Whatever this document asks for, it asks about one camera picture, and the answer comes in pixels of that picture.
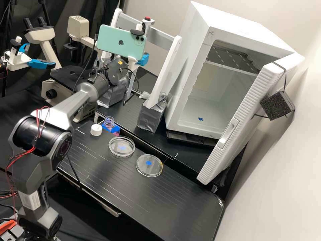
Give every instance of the black cylinder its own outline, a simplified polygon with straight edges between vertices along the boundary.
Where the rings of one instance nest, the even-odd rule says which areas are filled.
[[[42,129],[42,123],[43,121],[40,121],[40,131]],[[24,150],[31,149],[35,143],[36,149],[33,153],[38,156],[45,156],[50,152],[56,139],[62,133],[62,130],[46,123],[41,137],[35,142],[34,140],[38,135],[38,127],[36,118],[31,116],[19,125],[13,136],[13,143]]]
[[[53,99],[57,97],[57,91],[54,89],[50,89],[46,91],[46,96],[48,99]]]

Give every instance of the smartphone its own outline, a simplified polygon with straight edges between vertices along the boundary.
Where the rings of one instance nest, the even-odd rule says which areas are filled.
[[[106,52],[140,60],[144,54],[145,43],[145,35],[137,36],[130,31],[104,24],[99,28],[97,48]]]

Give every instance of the gray robot arm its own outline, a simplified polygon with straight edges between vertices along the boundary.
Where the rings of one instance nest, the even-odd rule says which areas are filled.
[[[35,147],[32,153],[14,163],[12,176],[23,205],[17,221],[27,232],[50,240],[58,231],[62,218],[49,206],[45,180],[53,174],[71,147],[71,121],[74,115],[85,105],[94,104],[113,86],[116,79],[128,79],[128,71],[121,70],[127,68],[127,64],[125,61],[120,62],[122,64],[118,62],[112,61],[109,64],[108,71],[113,73],[114,79],[111,80],[108,74],[98,73],[94,78],[89,78],[88,82],[79,84],[77,92],[69,98],[54,107],[43,109],[38,117],[46,123],[39,139],[36,138],[36,111],[22,118],[14,127],[9,137],[14,154]]]

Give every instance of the black platform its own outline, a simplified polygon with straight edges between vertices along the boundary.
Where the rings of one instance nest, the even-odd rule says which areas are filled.
[[[167,167],[166,160],[160,176],[141,175],[135,162],[145,152],[136,146],[132,156],[116,157],[108,149],[114,135],[104,130],[94,137],[90,135],[91,125],[87,122],[75,130],[69,151],[87,191],[163,240],[213,240],[223,210],[216,195]],[[59,172],[76,181],[66,159]]]

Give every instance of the petri dish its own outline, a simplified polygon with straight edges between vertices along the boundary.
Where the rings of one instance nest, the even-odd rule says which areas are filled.
[[[127,157],[135,151],[134,142],[125,136],[112,138],[108,143],[110,151],[119,157]]]
[[[162,173],[163,164],[159,158],[150,154],[138,157],[136,161],[137,171],[147,177],[157,177]]]

